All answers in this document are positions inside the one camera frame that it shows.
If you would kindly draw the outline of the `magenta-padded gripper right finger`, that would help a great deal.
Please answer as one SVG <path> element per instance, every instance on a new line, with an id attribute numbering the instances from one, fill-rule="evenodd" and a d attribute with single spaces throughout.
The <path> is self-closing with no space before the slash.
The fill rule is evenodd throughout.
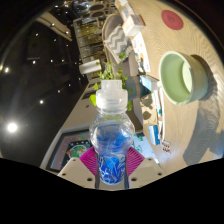
<path id="1" fill-rule="evenodd" d="M 126 175 L 128 187 L 134 189 L 164 177 L 165 173 L 153 158 L 145 158 L 136 149 L 130 147 L 126 156 Z"/>

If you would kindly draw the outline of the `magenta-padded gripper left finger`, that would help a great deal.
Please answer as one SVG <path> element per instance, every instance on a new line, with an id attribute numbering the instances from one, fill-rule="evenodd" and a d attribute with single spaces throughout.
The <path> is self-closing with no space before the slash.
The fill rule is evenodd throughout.
<path id="1" fill-rule="evenodd" d="M 97 174 L 97 154 L 91 147 L 80 158 L 72 157 L 58 176 L 81 187 L 94 189 Z"/>

